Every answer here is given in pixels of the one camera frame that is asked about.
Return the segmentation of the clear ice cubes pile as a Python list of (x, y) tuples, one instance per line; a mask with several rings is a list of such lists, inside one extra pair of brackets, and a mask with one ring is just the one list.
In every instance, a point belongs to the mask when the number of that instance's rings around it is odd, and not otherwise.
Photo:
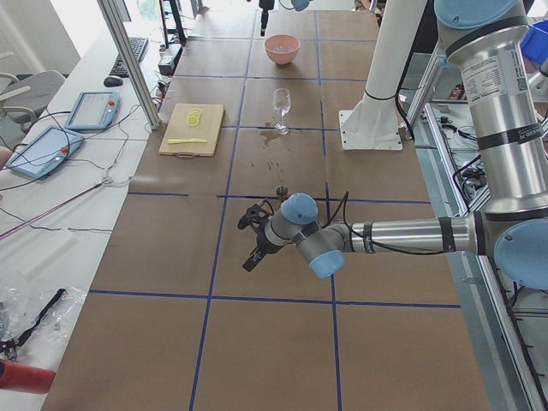
[(287, 47), (286, 45), (276, 45), (272, 50), (280, 54), (285, 54), (290, 52), (290, 48)]

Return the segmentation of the clear wine glass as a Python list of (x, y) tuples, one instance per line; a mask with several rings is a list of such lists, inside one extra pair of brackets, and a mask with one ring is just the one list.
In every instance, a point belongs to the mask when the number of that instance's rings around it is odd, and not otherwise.
[(274, 129), (280, 135), (286, 135), (289, 132), (285, 124), (284, 117), (289, 113), (291, 108), (290, 91), (286, 88), (278, 88), (273, 94), (274, 111), (279, 116), (279, 121), (275, 124)]

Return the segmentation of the pink bowl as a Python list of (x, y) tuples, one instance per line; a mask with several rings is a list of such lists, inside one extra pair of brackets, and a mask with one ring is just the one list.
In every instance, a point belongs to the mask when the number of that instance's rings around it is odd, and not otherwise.
[(264, 42), (268, 58), (276, 65), (286, 65), (293, 62), (301, 48), (299, 39), (288, 34), (278, 34), (269, 37)]

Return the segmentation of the black power box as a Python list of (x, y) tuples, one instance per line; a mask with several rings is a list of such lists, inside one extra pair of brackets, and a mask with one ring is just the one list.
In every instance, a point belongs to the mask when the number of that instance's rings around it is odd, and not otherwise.
[(164, 76), (172, 76), (182, 55), (181, 44), (171, 44), (161, 54), (158, 62), (159, 73)]

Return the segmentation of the bamboo cutting board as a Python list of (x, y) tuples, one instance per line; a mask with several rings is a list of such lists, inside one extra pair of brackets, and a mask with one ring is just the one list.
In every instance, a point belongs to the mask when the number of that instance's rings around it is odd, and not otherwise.
[[(187, 117), (193, 107), (202, 109), (200, 125), (189, 127)], [(217, 139), (223, 121), (224, 106), (222, 104), (176, 104), (168, 123), (158, 153), (164, 156), (177, 157), (213, 157), (217, 147)], [(168, 139), (207, 139), (206, 144), (168, 145)]]

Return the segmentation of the yellow plastic knife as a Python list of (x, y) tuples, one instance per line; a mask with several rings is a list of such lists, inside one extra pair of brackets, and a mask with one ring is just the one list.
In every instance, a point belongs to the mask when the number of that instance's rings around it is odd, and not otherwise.
[(168, 139), (168, 145), (179, 145), (179, 144), (206, 144), (207, 139), (201, 138), (190, 138), (190, 139)]

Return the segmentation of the black computer mouse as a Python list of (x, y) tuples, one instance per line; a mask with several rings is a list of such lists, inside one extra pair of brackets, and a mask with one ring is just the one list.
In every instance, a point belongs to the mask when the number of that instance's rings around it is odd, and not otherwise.
[(105, 87), (108, 87), (108, 88), (122, 86), (123, 78), (115, 75), (110, 75), (104, 79), (103, 84)]

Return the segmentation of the far blue teach pendant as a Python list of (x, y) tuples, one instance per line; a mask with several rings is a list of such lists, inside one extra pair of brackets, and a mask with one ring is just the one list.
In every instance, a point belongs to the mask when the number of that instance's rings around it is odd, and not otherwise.
[(119, 92), (81, 92), (65, 128), (82, 133), (105, 130), (115, 120), (120, 101)]

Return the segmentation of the blue teach pendant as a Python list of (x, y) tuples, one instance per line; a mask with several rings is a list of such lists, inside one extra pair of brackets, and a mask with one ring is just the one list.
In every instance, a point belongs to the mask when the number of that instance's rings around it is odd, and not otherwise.
[(6, 169), (32, 179), (41, 179), (55, 172), (84, 142), (75, 131), (49, 126), (34, 140), (16, 152)]
[(82, 133), (105, 130), (115, 120), (120, 101), (119, 92), (81, 92), (65, 128)]

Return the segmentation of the near blue teach pendant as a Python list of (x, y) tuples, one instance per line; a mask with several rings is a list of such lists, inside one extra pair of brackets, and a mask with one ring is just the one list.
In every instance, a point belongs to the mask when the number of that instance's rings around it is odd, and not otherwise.
[(16, 152), (6, 169), (32, 179), (41, 179), (55, 172), (84, 142), (75, 131), (49, 126), (34, 140)]

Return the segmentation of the clear plastic bag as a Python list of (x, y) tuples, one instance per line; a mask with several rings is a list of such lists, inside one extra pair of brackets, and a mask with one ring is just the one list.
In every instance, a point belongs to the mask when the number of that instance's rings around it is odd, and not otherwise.
[(58, 347), (69, 340), (87, 292), (72, 286), (31, 293), (1, 287), (1, 358), (20, 361), (33, 348)]

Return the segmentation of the grey office chair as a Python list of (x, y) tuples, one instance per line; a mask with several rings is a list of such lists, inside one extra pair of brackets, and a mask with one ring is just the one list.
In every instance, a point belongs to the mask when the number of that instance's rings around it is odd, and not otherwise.
[(9, 117), (26, 133), (38, 120), (64, 84), (66, 78), (56, 70), (46, 70), (19, 80), (1, 73), (9, 83), (1, 92), (1, 118)]

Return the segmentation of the blue storage bin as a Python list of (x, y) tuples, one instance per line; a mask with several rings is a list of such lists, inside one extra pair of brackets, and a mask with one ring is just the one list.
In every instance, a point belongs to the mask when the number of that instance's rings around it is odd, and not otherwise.
[(529, 60), (542, 64), (547, 58), (547, 22), (530, 26), (521, 42), (521, 53)]

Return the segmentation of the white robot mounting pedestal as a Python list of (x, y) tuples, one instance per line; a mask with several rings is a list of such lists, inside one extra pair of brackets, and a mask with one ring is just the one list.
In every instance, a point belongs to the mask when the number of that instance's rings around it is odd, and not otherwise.
[(389, 1), (379, 28), (362, 100), (339, 112), (342, 149), (401, 151), (396, 100), (426, 0)]

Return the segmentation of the aluminium frame post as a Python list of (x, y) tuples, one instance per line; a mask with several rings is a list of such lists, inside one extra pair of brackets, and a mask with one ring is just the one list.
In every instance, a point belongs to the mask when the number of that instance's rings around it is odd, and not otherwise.
[(117, 9), (116, 2), (113, 0), (98, 0), (97, 3), (119, 55), (122, 57), (122, 62), (128, 71), (130, 82), (146, 115), (150, 128), (151, 130), (156, 130), (161, 125), (161, 120), (152, 101), (145, 77), (140, 69), (140, 64), (134, 56), (128, 33), (122, 21), (121, 13)]

